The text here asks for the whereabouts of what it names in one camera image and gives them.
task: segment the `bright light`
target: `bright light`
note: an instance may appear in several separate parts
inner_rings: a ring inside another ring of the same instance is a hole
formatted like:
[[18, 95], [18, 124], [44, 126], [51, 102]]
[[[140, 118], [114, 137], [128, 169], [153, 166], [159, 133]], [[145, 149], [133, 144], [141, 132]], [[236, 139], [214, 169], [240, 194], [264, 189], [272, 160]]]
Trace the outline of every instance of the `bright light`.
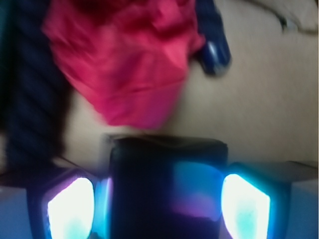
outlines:
[[111, 178], [98, 182], [95, 189], [95, 214], [92, 231], [104, 239], [110, 238], [110, 216], [113, 181]]
[[196, 162], [179, 162], [173, 171], [172, 210], [191, 217], [219, 220], [223, 175], [216, 168]]
[[93, 185], [78, 178], [48, 203], [52, 239], [87, 239], [94, 217]]
[[270, 197], [237, 174], [224, 179], [222, 213], [234, 239], [266, 239]]

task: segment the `black object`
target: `black object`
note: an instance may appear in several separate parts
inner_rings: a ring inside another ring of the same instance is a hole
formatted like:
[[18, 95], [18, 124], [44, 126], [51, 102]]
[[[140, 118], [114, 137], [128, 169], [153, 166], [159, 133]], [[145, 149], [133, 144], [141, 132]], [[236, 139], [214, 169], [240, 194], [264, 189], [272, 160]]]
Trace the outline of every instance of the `black object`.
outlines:
[[221, 171], [226, 144], [212, 139], [144, 136], [109, 138], [113, 144], [111, 238], [217, 239], [220, 220], [174, 213], [169, 207], [173, 166], [198, 162]]
[[0, 127], [14, 86], [14, 1], [0, 0]]
[[79, 177], [94, 177], [78, 168], [26, 167], [0, 175], [0, 186], [24, 188], [27, 191], [27, 205], [31, 232], [34, 239], [48, 238], [49, 221], [47, 204], [66, 185]]
[[8, 168], [46, 165], [62, 150], [69, 83], [53, 62], [41, 31], [49, 0], [17, 0], [17, 86], [7, 123]]

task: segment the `crumpled red fabric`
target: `crumpled red fabric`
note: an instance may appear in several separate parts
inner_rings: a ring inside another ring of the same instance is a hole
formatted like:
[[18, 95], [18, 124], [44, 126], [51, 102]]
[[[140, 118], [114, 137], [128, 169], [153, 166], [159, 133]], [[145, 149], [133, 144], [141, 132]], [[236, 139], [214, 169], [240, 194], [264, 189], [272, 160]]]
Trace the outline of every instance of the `crumpled red fabric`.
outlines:
[[159, 128], [204, 44], [194, 0], [52, 0], [43, 32], [73, 87], [109, 125]]

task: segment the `purple light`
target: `purple light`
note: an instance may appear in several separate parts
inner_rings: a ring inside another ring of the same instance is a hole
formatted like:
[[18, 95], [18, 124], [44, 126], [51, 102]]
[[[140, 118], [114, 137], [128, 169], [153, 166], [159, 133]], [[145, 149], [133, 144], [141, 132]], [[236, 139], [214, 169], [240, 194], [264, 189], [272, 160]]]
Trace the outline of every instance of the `purple light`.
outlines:
[[196, 162], [179, 162], [173, 171], [171, 207], [175, 213], [217, 221], [221, 216], [223, 175], [216, 168]]
[[52, 239], [87, 239], [94, 217], [93, 185], [78, 178], [48, 203]]

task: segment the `cable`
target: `cable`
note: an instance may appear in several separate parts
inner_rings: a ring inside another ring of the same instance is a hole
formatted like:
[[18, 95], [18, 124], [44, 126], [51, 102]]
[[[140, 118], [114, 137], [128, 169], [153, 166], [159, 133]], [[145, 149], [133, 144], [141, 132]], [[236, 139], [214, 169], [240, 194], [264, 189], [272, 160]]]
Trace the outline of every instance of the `cable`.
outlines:
[[279, 13], [276, 9], [266, 5], [265, 3], [259, 2], [257, 0], [243, 0], [243, 1], [251, 3], [257, 7], [261, 7], [271, 12], [272, 14], [274, 14], [278, 18], [283, 31], [295, 29], [297, 32], [301, 34], [318, 35], [318, 26], [316, 26], [316, 28], [313, 28], [313, 29], [303, 28], [297, 19], [291, 19], [291, 18], [285, 17], [281, 13]]

